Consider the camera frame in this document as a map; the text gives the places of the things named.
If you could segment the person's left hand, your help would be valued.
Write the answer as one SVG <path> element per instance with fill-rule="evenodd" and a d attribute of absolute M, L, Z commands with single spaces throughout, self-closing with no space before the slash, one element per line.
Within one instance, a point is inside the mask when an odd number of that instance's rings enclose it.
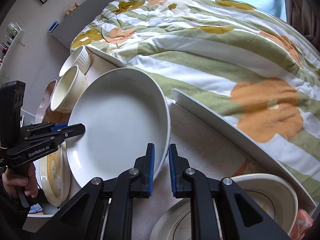
<path fill-rule="evenodd" d="M 33 163 L 28 167 L 26 177 L 11 172 L 8 168 L 2 174 L 3 187 L 9 197 L 17 198 L 17 187 L 24 188 L 24 194 L 28 197 L 35 198 L 38 195 L 36 168 Z"/>

